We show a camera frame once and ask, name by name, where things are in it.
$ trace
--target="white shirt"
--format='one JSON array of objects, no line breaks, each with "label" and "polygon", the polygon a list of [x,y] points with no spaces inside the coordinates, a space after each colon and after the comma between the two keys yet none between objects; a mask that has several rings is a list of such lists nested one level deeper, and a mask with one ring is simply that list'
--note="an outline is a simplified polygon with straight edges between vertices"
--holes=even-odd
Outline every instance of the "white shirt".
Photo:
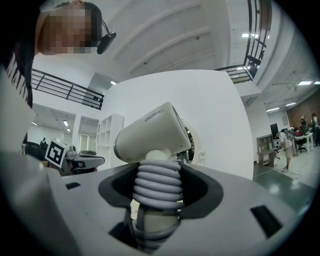
[{"label": "white shirt", "polygon": [[315,117],[312,119],[312,121],[314,121],[315,128],[317,128],[317,127],[318,127],[318,119],[317,119],[317,117],[315,116]]},{"label": "white shirt", "polygon": [[285,149],[290,148],[292,146],[292,141],[290,139],[287,139],[287,136],[284,132],[281,132],[279,135],[280,142],[284,142]]}]

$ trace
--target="ceiling light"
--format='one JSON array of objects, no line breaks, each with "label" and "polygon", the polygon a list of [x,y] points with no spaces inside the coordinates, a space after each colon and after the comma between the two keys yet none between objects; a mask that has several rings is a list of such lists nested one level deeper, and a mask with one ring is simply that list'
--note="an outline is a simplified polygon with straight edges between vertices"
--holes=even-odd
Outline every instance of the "ceiling light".
[{"label": "ceiling light", "polygon": [[265,112],[274,111],[274,110],[278,110],[278,109],[280,109],[280,107],[276,107],[276,108],[268,109],[268,110],[266,110]]},{"label": "ceiling light", "polygon": [[310,85],[312,82],[311,81],[301,81],[298,86],[308,86]]},{"label": "ceiling light", "polygon": [[296,102],[293,102],[293,103],[289,103],[289,104],[287,104],[287,105],[285,105],[286,107],[288,107],[288,106],[291,106],[291,105],[294,105],[294,104],[297,104]]}]

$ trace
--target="white bookshelf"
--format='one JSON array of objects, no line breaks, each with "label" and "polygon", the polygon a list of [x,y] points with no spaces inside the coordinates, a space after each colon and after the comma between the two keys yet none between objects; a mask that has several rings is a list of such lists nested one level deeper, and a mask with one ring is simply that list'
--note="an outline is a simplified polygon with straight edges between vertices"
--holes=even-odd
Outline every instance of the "white bookshelf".
[{"label": "white bookshelf", "polygon": [[100,120],[96,136],[96,154],[104,157],[105,162],[98,167],[98,171],[124,165],[114,153],[114,144],[119,132],[124,127],[124,117],[120,114],[112,115]]}]

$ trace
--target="headset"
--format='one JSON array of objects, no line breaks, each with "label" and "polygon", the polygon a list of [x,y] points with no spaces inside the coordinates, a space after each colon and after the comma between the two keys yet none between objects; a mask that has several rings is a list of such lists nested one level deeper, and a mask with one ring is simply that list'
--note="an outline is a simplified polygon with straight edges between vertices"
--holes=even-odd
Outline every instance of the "headset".
[{"label": "headset", "polygon": [[106,25],[106,23],[104,22],[104,20],[102,20],[102,25],[104,26],[105,30],[107,31],[107,34],[105,36],[103,36],[100,40],[100,42],[98,43],[98,45],[96,46],[96,52],[98,54],[103,54],[111,45],[111,43],[113,42],[113,40],[115,40],[117,33],[114,31],[109,32],[109,29]]},{"label": "headset", "polygon": [[97,46],[96,46],[96,52],[100,55],[103,54],[111,45],[111,43],[113,42],[113,40],[115,40],[117,33],[114,31],[109,31],[107,24],[105,23],[105,21],[102,19],[102,13],[100,11],[100,9],[93,3],[91,2],[84,2],[82,0],[79,1],[69,1],[69,2],[64,2],[62,4],[57,5],[55,8],[58,7],[63,7],[72,3],[78,2],[81,5],[85,5],[87,7],[89,7],[91,10],[95,10],[99,13],[99,19],[101,19],[101,23],[104,26],[107,34],[105,36],[102,36],[100,41],[98,42]]}]

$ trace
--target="ceiling beam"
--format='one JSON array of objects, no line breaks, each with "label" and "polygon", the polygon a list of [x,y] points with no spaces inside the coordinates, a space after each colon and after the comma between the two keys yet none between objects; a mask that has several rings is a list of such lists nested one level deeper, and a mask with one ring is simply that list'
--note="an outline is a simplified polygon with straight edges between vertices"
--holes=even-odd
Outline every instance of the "ceiling beam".
[{"label": "ceiling beam", "polygon": [[158,69],[156,71],[156,73],[164,72],[169,68],[179,67],[182,64],[186,64],[186,63],[189,63],[189,62],[199,61],[199,60],[201,60],[203,58],[206,58],[206,57],[209,57],[209,56],[212,56],[212,55],[215,55],[214,49],[199,51],[199,52],[197,52],[195,54],[191,54],[191,55],[188,55],[186,57],[183,57],[183,58],[181,58],[181,59],[179,59],[179,60],[177,60],[177,61],[175,61],[173,63],[170,63],[170,64]]},{"label": "ceiling beam", "polygon": [[157,48],[153,49],[152,51],[147,52],[142,58],[138,59],[129,69],[129,73],[132,73],[135,71],[140,65],[142,65],[144,62],[147,62],[150,58],[152,58],[154,55],[158,54],[159,52],[163,51],[164,49],[173,46],[183,40],[186,40],[191,37],[199,36],[205,33],[208,33],[210,31],[209,27],[202,27],[197,30],[181,34],[179,36],[174,37],[173,39],[164,42]]},{"label": "ceiling beam", "polygon": [[149,20],[147,20],[145,23],[141,24],[139,27],[137,27],[135,30],[133,30],[122,42],[119,44],[119,46],[114,50],[114,52],[111,54],[111,58],[114,60],[117,55],[124,49],[124,47],[132,41],[135,37],[137,37],[140,33],[142,33],[144,30],[147,30],[150,26],[153,24],[161,21],[162,19],[173,15],[177,12],[180,12],[185,9],[193,8],[196,6],[199,6],[200,2],[186,2],[184,4],[177,5],[173,8],[166,9],[163,12],[160,12],[158,15],[153,16]]}]

